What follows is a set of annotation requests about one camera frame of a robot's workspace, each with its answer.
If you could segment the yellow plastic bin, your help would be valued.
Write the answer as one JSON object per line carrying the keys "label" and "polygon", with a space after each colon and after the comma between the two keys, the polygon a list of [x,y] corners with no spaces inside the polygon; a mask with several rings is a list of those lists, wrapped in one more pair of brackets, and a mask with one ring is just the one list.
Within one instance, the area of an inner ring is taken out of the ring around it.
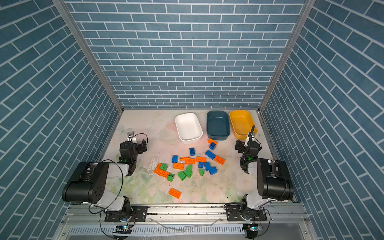
{"label": "yellow plastic bin", "polygon": [[255,126],[254,134],[258,134],[258,129],[250,112],[246,110],[236,110],[231,111],[229,116],[233,133],[237,140],[245,140],[253,126]]}

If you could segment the green square brick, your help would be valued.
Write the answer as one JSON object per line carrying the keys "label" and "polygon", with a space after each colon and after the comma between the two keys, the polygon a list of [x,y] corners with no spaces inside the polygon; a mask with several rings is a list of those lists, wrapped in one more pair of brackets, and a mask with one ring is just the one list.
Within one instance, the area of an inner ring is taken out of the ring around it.
{"label": "green square brick", "polygon": [[160,169],[161,169],[162,171],[167,171],[167,169],[168,169],[168,165],[167,165],[167,164],[160,164]]}

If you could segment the dark teal plastic bin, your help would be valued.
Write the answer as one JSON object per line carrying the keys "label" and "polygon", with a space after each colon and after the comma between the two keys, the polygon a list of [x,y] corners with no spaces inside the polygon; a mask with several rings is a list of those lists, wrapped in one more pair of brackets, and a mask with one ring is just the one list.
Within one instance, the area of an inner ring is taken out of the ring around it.
{"label": "dark teal plastic bin", "polygon": [[228,113],[224,111],[209,111],[207,113],[207,134],[210,139],[224,141],[230,133]]}

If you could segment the blue long brick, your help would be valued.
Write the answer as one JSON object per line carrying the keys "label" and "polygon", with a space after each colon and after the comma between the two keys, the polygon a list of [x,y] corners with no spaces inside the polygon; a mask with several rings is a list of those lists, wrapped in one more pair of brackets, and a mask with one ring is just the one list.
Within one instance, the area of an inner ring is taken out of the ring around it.
{"label": "blue long brick", "polygon": [[208,158],[210,158],[211,160],[214,160],[215,157],[216,157],[216,155],[215,155],[213,152],[209,151],[209,150],[207,150],[205,154],[206,154],[206,156],[207,156]]}

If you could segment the white plastic bin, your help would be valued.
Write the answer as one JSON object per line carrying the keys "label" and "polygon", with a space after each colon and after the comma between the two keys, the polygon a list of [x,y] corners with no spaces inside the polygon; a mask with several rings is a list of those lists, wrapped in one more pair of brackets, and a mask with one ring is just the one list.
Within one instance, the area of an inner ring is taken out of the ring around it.
{"label": "white plastic bin", "polygon": [[179,138],[185,145],[197,143],[203,137],[202,127],[197,115],[194,113],[176,116],[175,124]]}

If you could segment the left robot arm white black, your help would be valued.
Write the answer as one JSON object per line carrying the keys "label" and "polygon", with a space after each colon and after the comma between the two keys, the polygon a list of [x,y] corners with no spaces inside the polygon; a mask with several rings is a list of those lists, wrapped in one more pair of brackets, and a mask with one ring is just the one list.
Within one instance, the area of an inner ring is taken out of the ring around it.
{"label": "left robot arm white black", "polygon": [[62,191],[62,199],[70,203],[88,203],[101,208],[106,223],[144,222],[147,206],[131,206],[130,199],[106,189],[107,179],[129,177],[135,169],[138,155],[147,151],[148,141],[132,140],[120,144],[118,162],[80,162]]}

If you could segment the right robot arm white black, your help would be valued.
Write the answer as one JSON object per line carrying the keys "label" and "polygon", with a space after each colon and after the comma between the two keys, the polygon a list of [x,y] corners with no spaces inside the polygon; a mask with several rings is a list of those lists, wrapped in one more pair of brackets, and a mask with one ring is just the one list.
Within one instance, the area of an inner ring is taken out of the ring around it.
{"label": "right robot arm white black", "polygon": [[224,205],[229,222],[266,221],[266,205],[291,200],[294,187],[286,162],[258,157],[262,146],[256,140],[236,141],[235,150],[240,157],[240,167],[245,174],[256,175],[257,190],[245,194],[240,202]]}

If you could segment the orange long brick left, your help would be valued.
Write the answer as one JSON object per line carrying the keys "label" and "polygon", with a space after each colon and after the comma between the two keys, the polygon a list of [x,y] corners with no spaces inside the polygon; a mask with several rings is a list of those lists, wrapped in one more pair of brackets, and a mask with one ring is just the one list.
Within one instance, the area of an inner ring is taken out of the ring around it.
{"label": "orange long brick left", "polygon": [[160,164],[161,164],[161,163],[159,163],[159,164],[157,165],[157,167],[156,167],[155,170],[154,170],[154,173],[157,174],[157,175],[159,175],[159,176],[161,176],[161,177],[167,178],[169,172],[168,172],[168,171],[162,171],[162,170],[160,169]]}

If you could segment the green small brick lower left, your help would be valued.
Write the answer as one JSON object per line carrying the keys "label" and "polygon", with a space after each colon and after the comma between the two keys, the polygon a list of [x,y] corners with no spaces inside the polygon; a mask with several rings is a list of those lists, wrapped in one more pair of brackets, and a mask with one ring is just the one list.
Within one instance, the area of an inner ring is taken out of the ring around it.
{"label": "green small brick lower left", "polygon": [[169,173],[168,176],[167,176],[167,180],[168,180],[169,182],[172,182],[172,181],[174,180],[174,177],[175,177],[174,174]]}

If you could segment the green slope brick right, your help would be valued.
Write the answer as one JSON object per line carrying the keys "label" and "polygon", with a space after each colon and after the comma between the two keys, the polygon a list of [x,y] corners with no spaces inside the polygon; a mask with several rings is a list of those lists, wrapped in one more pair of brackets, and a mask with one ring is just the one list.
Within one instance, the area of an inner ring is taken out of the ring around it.
{"label": "green slope brick right", "polygon": [[200,174],[201,177],[204,175],[204,173],[205,173],[204,169],[199,169],[199,174]]}

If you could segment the green slope brick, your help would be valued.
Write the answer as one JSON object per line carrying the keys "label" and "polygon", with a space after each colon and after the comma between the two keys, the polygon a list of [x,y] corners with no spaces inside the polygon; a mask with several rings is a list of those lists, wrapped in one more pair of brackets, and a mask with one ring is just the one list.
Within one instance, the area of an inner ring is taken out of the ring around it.
{"label": "green slope brick", "polygon": [[199,174],[200,174],[201,177],[204,175],[204,173],[205,173],[204,169],[199,169]]}
{"label": "green slope brick", "polygon": [[193,174],[193,166],[192,165],[188,165],[186,170],[184,171],[184,174],[190,178]]}

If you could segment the orange flat brick front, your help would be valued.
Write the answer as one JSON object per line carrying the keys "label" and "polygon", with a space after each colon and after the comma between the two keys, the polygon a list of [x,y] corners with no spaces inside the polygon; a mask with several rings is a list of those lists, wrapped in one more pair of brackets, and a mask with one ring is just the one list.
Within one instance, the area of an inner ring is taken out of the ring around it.
{"label": "orange flat brick front", "polygon": [[171,195],[171,196],[173,196],[173,197],[175,197],[175,198],[177,198],[177,199],[180,198],[181,194],[182,194],[182,193],[181,193],[180,191],[178,191],[178,190],[176,190],[176,189],[174,189],[174,188],[171,188],[171,189],[169,190],[169,195]]}

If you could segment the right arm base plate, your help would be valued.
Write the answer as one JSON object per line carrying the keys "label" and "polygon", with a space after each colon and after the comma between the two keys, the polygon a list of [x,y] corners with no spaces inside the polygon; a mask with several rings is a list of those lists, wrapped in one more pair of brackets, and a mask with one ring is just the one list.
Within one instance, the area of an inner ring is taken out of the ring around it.
{"label": "right arm base plate", "polygon": [[248,207],[243,208],[237,204],[224,205],[224,210],[226,211],[228,222],[240,222],[240,221],[264,222],[267,220],[265,211],[252,210],[252,209],[249,209]]}

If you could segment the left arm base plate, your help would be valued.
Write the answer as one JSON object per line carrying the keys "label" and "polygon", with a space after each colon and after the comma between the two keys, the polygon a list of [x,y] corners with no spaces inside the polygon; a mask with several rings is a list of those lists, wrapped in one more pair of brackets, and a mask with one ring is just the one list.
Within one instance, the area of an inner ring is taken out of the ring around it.
{"label": "left arm base plate", "polygon": [[106,223],[145,222],[148,206],[125,206],[119,211],[107,211]]}

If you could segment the aluminium front rail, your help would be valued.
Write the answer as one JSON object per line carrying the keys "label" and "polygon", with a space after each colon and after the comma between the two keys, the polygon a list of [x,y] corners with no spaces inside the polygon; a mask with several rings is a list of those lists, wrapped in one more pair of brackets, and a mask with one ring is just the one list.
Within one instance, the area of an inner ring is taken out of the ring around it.
{"label": "aluminium front rail", "polygon": [[228,222],[225,204],[148,204],[145,222],[106,223],[92,208],[69,208],[56,240],[313,240],[302,204],[266,205],[267,220]]}

